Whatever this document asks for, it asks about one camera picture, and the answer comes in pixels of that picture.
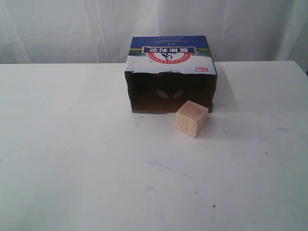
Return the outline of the white backdrop curtain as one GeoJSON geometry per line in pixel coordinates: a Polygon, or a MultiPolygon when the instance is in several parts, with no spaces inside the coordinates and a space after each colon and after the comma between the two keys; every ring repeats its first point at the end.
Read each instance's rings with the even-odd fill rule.
{"type": "Polygon", "coordinates": [[[133,36],[204,35],[215,61],[308,66],[305,0],[3,0],[0,61],[124,63],[133,36]]]}

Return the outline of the light wooden cube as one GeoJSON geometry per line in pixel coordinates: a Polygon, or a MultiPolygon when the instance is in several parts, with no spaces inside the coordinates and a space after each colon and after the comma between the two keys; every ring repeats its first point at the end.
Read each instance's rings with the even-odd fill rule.
{"type": "Polygon", "coordinates": [[[196,138],[204,128],[209,109],[193,101],[187,101],[177,112],[175,129],[196,138]]]}

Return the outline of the blue white cardboard box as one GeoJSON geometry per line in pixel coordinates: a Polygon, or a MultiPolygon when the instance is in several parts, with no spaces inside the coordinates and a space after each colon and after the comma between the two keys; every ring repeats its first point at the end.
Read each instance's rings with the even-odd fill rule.
{"type": "Polygon", "coordinates": [[[133,37],[124,75],[133,113],[175,113],[187,101],[213,111],[218,74],[205,36],[133,37]]]}

